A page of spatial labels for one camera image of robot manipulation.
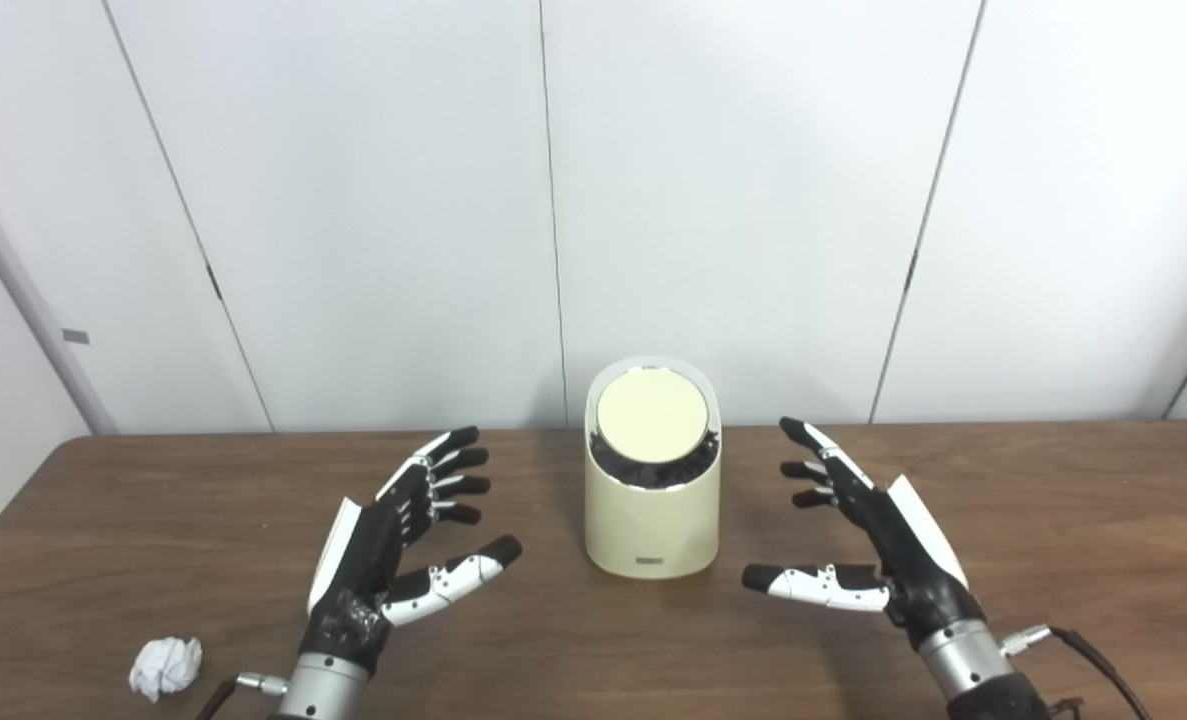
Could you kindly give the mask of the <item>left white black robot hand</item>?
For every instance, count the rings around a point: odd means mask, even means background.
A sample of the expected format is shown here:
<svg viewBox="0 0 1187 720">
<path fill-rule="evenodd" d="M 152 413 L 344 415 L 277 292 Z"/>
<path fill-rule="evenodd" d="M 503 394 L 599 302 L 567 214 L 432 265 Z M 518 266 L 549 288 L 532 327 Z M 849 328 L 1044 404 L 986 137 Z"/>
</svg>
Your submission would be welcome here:
<svg viewBox="0 0 1187 720">
<path fill-rule="evenodd" d="M 404 552 L 429 529 L 482 520 L 480 509 L 457 501 L 491 489 L 470 474 L 489 459 L 478 441 L 478 427 L 442 433 L 401 461 L 366 505 L 343 498 L 311 580 L 300 654 L 374 676 L 393 629 L 461 601 L 521 556 L 519 539 L 501 536 L 442 566 L 398 571 Z"/>
</svg>

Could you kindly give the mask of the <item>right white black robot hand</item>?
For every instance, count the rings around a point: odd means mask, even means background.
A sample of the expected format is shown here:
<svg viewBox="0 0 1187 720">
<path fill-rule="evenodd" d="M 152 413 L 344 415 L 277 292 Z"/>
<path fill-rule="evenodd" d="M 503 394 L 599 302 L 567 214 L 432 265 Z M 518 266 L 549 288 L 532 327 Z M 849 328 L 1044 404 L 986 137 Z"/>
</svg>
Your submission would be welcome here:
<svg viewBox="0 0 1187 720">
<path fill-rule="evenodd" d="M 839 511 L 864 533 L 878 561 L 749 563 L 741 573 L 747 590 L 826 609 L 882 612 L 904 630 L 913 650 L 958 623 L 986 622 L 948 539 L 907 477 L 880 486 L 820 428 L 791 416 L 782 416 L 779 425 L 791 442 L 815 457 L 814 461 L 782 461 L 785 477 L 815 484 L 791 501 L 799 509 Z"/>
</svg>

